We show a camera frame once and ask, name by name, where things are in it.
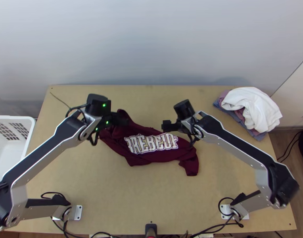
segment white laundry basket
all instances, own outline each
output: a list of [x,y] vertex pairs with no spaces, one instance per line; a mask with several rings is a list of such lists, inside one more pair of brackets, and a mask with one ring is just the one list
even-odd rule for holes
[[32,117],[0,116],[0,181],[25,157],[35,124]]

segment wooden floor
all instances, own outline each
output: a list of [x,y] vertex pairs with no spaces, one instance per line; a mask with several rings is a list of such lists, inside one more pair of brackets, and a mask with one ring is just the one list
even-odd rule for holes
[[[270,133],[270,138],[274,147],[276,157],[280,157],[285,151],[290,140],[297,131],[276,131]],[[297,145],[291,151],[288,159],[284,161],[288,166],[293,176],[300,185],[300,191],[291,202],[297,230],[279,231],[283,238],[303,238],[303,158],[299,152]],[[275,232],[257,232],[257,233],[238,233],[238,234],[217,234],[215,237],[235,237],[246,238],[247,235],[255,236],[255,238],[279,238]],[[141,237],[141,236],[123,236],[122,238]],[[64,238],[62,234],[36,234],[36,233],[16,233],[16,232],[1,232],[0,238]]]

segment black cable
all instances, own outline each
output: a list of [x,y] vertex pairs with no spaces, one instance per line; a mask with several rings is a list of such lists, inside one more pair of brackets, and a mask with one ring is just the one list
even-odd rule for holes
[[55,99],[57,99],[59,102],[62,102],[63,104],[65,104],[69,109],[70,109],[70,107],[69,107],[69,105],[68,104],[66,104],[64,101],[62,101],[60,98],[58,98],[57,96],[55,96],[52,92],[50,92],[50,94],[55,98]]
[[289,153],[288,153],[288,155],[282,160],[282,161],[280,161],[280,163],[282,163],[285,159],[287,159],[288,157],[289,157],[289,155],[290,155],[290,152],[291,152],[291,150],[292,150],[292,148],[293,148],[293,146],[298,142],[298,140],[296,140],[294,143],[293,143],[293,145],[291,146],[291,148],[290,148],[290,150],[289,150]]
[[56,225],[56,227],[58,227],[58,229],[61,230],[64,234],[66,233],[66,234],[68,234],[68,235],[70,235],[70,236],[73,236],[73,237],[75,237],[75,238],[84,238],[84,237],[81,237],[81,236],[76,236],[76,235],[74,235],[74,234],[72,234],[72,233],[70,233],[70,232],[67,232],[66,230],[64,230],[63,228],[61,228],[61,227],[52,219],[52,217],[50,217],[50,218],[51,218],[52,222]]
[[45,198],[45,199],[51,199],[51,198],[45,197],[46,194],[59,194],[61,197],[66,199],[65,196],[60,192],[44,192],[43,194],[40,195],[40,197]]
[[67,229],[67,224],[68,224],[68,221],[65,221],[64,224],[63,224],[63,230],[64,230],[63,234],[64,234],[65,238],[69,238],[69,236],[65,232],[65,230]]
[[225,198],[222,198],[220,201],[219,201],[219,203],[218,203],[218,209],[219,209],[219,212],[222,214],[222,215],[224,215],[224,216],[231,216],[233,213],[230,213],[230,214],[224,214],[222,211],[221,211],[221,208],[220,208],[220,205],[221,205],[221,202],[223,201],[223,200],[225,200],[225,199],[231,199],[232,201],[234,201],[234,199],[233,198],[229,198],[229,197],[225,197]]
[[[200,231],[199,233],[193,234],[192,236],[190,236],[190,238],[194,238],[194,237],[196,237],[196,236],[198,236],[198,235],[201,235],[201,234],[213,234],[213,233],[217,233],[217,232],[219,232],[220,230],[222,230],[222,229],[223,229],[225,226],[227,226],[227,225],[238,225],[239,227],[243,228],[244,225],[241,224],[241,223],[238,223],[237,221],[235,221],[235,223],[229,223],[229,221],[233,218],[234,215],[235,215],[235,213],[233,213],[233,214],[230,216],[230,218],[226,221],[226,223],[224,223],[224,224],[219,224],[219,225],[215,225],[215,226],[211,226],[211,227],[209,227],[209,228],[207,228],[207,229],[205,229],[205,230],[203,230],[203,231]],[[221,226],[221,228],[219,228],[219,229],[217,229],[217,230],[214,230],[214,231],[208,232],[209,230],[212,230],[213,228],[216,228],[216,227],[219,227],[219,226]]]
[[278,236],[279,236],[280,238],[283,238],[277,231],[275,231],[275,233],[278,234]]
[[0,184],[0,189],[7,188],[7,187],[8,187],[8,185],[6,182],[3,182]]
[[70,112],[72,112],[73,110],[78,110],[78,109],[81,109],[81,108],[84,108],[86,107],[88,104],[83,104],[83,105],[80,105],[80,106],[76,106],[76,107],[71,107],[69,108],[69,110],[67,111],[67,113],[65,114],[65,117],[68,117]]
[[293,140],[296,138],[296,136],[297,136],[298,134],[300,134],[300,133],[302,133],[302,132],[303,132],[303,130],[302,130],[302,131],[299,131],[299,132],[297,132],[297,133],[295,134],[295,136],[292,138],[292,140],[291,140],[290,143],[288,144],[288,146],[287,146],[287,148],[286,148],[284,154],[283,154],[282,156],[280,156],[279,158],[277,158],[277,161],[278,161],[279,159],[283,158],[283,157],[286,155],[286,153],[287,153],[287,151],[288,151],[290,145],[292,144]]

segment white towel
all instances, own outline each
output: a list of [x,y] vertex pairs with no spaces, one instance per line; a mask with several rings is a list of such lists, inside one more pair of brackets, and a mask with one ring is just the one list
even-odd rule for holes
[[243,117],[247,129],[260,133],[271,131],[279,125],[282,114],[277,104],[255,87],[243,87],[231,90],[221,102],[222,108],[236,111],[245,107]]

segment folded clothes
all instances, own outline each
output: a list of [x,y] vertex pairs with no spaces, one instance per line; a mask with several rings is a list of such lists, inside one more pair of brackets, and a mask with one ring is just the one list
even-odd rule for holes
[[[219,101],[219,105],[220,105],[220,108],[223,109],[222,107],[222,102],[224,100],[224,98],[227,96],[227,94],[230,92],[231,90],[224,90],[221,95],[219,96],[218,98],[218,101]],[[245,124],[245,117],[243,116],[243,112],[244,112],[244,109],[245,108],[241,108],[241,109],[238,109],[238,110],[235,110],[234,113],[236,114],[236,116],[243,122],[243,124]],[[260,134],[260,132],[258,132],[257,130],[255,129],[250,129],[252,131],[252,133],[254,134],[254,136],[258,136]]]
[[229,91],[221,102],[228,111],[244,108],[243,117],[248,129],[258,132],[271,131],[279,125],[282,114],[276,103],[264,92],[255,87],[242,87]]
[[225,113],[227,113],[228,115],[230,115],[235,121],[237,121],[243,128],[245,128],[247,130],[247,132],[256,140],[261,141],[262,139],[264,139],[264,137],[266,136],[266,132],[263,133],[259,133],[255,130],[255,132],[253,132],[253,130],[249,130],[246,128],[244,122],[235,114],[234,111],[228,111],[223,109],[220,104],[219,104],[219,98],[213,103],[213,105],[219,109],[220,111],[223,111]]

